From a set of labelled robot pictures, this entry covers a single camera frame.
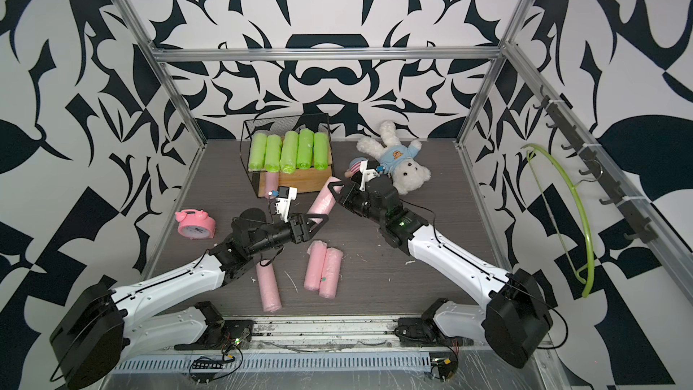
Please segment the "pink trash bag roll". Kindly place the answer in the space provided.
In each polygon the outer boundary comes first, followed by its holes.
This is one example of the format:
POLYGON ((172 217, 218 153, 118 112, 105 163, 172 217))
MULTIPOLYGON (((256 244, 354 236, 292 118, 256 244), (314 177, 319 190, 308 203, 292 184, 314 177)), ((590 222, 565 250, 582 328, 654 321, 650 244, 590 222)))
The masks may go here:
POLYGON ((308 248, 309 261, 303 284, 307 291, 319 290, 327 249, 327 244, 321 240, 313 241, 308 248))
POLYGON ((336 177, 328 178, 328 180, 323 185, 321 191, 319 192, 319 195, 317 196, 317 198, 314 200, 314 202, 310 206, 308 213, 327 214, 327 215, 330 214, 330 211, 332 211, 332 209, 336 205, 336 200, 331 196, 330 192, 328 191, 327 183, 329 181, 335 181, 335 180, 339 180, 339 178, 336 178, 336 177))
POLYGON ((327 249, 321 275, 321 284, 319 285, 319 296, 321 298, 334 299, 336 297, 343 256, 343 252, 339 249, 334 247, 327 249))
POLYGON ((264 312, 277 312, 282 308, 274 267, 269 260, 256 265, 256 275, 264 312))
POLYGON ((279 179, 279 173, 267 172, 265 174, 265 187, 263 188, 263 196, 266 199, 274 199, 278 195, 279 179))

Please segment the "green trash bag roll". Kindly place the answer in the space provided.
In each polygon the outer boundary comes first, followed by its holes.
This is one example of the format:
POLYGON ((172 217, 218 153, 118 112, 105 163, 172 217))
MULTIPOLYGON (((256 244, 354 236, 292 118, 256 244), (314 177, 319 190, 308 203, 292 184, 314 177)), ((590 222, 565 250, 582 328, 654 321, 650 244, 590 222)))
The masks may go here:
POLYGON ((265 171, 279 173, 283 139, 279 135, 268 135, 265 146, 265 171))
POLYGON ((267 146, 267 133, 256 132, 251 137, 251 146, 248 160, 248 171, 258 172, 265 167, 265 154, 267 146))
POLYGON ((303 128, 299 133, 299 143, 296 165, 299 170, 308 170, 313 160, 314 132, 310 128, 303 128))
POLYGON ((325 171, 330 165, 330 139, 322 132, 314 134, 313 166, 318 171, 325 171))
POLYGON ((281 172, 293 174, 297 170, 296 159, 298 152, 299 134, 288 131, 283 139, 281 154, 281 172))

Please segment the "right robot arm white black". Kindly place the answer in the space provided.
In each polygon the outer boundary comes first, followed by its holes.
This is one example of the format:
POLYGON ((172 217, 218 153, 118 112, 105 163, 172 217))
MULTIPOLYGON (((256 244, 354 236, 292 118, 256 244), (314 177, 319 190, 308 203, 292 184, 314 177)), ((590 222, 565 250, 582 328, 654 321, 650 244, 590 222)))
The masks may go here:
POLYGON ((456 245, 406 208, 385 177, 365 187, 340 181, 327 187, 340 206, 375 222, 387 244, 436 269, 476 302, 475 313, 462 312, 451 301, 434 308, 431 320, 439 333, 483 341, 515 368, 528 363, 553 325, 550 305, 531 274, 510 273, 456 245))

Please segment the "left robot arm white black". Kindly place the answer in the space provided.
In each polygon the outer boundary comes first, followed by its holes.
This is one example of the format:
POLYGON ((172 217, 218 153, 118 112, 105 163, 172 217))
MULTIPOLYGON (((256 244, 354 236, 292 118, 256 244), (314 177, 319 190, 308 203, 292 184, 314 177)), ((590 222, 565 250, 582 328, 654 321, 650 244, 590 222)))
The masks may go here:
POLYGON ((325 214, 294 213, 271 223, 261 209, 247 209, 233 219, 222 242, 187 265, 133 285, 86 288, 50 336, 58 359, 52 381, 62 379, 68 389, 83 389, 126 359, 198 341, 220 321, 214 308, 165 310, 235 281, 265 252, 312 240, 328 219, 325 214))

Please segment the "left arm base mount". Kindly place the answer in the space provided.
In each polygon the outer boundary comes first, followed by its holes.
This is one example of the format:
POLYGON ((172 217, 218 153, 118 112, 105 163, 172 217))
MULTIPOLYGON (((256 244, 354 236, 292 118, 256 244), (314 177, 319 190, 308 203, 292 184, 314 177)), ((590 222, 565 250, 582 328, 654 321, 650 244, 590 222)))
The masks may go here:
POLYGON ((175 345, 175 350, 222 350, 231 343, 243 345, 252 341, 253 320, 224 320, 211 302, 199 302, 193 308, 202 313, 207 328, 195 342, 175 345))

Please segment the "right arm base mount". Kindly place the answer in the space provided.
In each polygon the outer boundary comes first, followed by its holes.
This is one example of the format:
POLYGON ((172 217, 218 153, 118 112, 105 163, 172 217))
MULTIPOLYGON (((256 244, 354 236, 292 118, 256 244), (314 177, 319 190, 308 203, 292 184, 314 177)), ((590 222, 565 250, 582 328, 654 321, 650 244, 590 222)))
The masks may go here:
POLYGON ((405 347, 442 346, 459 348, 473 346, 472 339, 445 336, 433 321, 435 312, 443 306, 452 305, 447 298, 439 298, 420 317, 399 318, 393 334, 405 347))

